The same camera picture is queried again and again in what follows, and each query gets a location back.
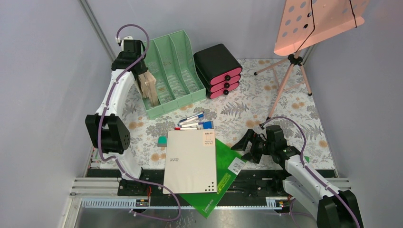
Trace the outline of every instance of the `floral pattern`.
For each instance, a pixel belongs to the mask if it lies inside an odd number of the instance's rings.
[[[204,121],[214,121],[216,138],[227,144],[234,145],[242,138],[248,128],[257,133],[264,133],[259,124],[266,120],[271,106],[277,96],[278,84],[272,70],[255,76],[253,73],[278,59],[239,59],[243,66],[240,86],[228,96],[205,99],[182,107],[157,119],[150,120],[145,113],[139,93],[133,86],[129,92],[121,119],[131,134],[128,151],[145,169],[163,169],[165,166],[165,148],[157,147],[159,136],[167,135],[179,120],[204,111]],[[275,67],[278,80],[281,82],[288,64]],[[302,74],[294,67],[286,88],[302,82]],[[325,139],[319,114],[311,96],[307,95],[305,85],[285,91],[276,107],[273,116],[287,116],[296,121],[307,137],[305,155],[316,169],[334,169],[333,160]],[[278,124],[284,130],[289,145],[301,149],[303,140],[296,126],[283,119],[270,122]],[[117,169],[115,162],[102,163],[102,169]],[[260,164],[248,162],[244,169],[281,169],[270,156],[262,156]]]

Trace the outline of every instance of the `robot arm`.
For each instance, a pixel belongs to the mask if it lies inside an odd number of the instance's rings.
[[[96,114],[87,115],[86,126],[91,138],[91,142],[95,148],[98,148],[98,126],[100,115],[104,108],[107,107],[104,120],[102,122],[101,145],[102,153],[107,153],[110,156],[115,156],[114,159],[119,160],[119,165],[127,173],[130,173],[135,178],[141,175],[142,167],[134,160],[130,152],[125,152],[130,145],[130,132],[125,124],[120,119],[120,116],[125,105],[127,95],[130,88],[136,85],[140,92],[139,84],[137,83],[139,74],[145,73],[148,69],[144,61],[140,61],[130,71],[124,73],[119,81],[117,77],[134,62],[141,54],[141,41],[133,40],[132,37],[125,37],[121,47],[122,52],[112,64],[111,81],[102,101],[102,104],[97,109]]]
[[[341,191],[323,178],[309,163],[305,162],[303,165],[300,151],[287,145],[280,126],[267,127],[266,135],[267,139],[262,139],[259,134],[248,129],[245,136],[231,149],[245,151],[248,142],[251,142],[250,152],[242,158],[255,163],[260,162],[262,155],[271,155],[273,161],[287,172],[281,180],[284,191],[295,197],[312,214],[319,228],[356,227],[352,216],[338,197],[348,205],[363,228],[357,199],[350,190]],[[325,183],[326,187],[313,175]],[[338,195],[334,195],[328,189],[332,189]]]

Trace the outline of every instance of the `gray wall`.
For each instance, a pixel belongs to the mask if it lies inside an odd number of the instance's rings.
[[[151,38],[184,29],[193,52],[218,43],[237,58],[276,58],[273,53],[284,0],[88,0],[116,54],[116,30],[128,23],[144,27]],[[144,39],[141,31],[127,29]]]
[[[402,227],[403,1],[370,1],[359,28],[320,43],[307,63],[336,166],[366,228]]]
[[[111,62],[76,0],[1,1],[0,21],[0,227],[54,228]]]

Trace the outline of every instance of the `white notebook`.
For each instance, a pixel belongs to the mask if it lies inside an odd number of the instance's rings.
[[[175,194],[217,192],[216,169],[214,129],[168,132],[164,186]]]

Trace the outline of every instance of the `green book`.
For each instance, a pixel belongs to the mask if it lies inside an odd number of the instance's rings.
[[[225,192],[231,186],[245,161],[241,155],[232,151],[227,145],[216,139],[216,163],[217,163],[217,192],[214,193],[188,193],[180,196],[192,205],[204,217],[208,217]]]

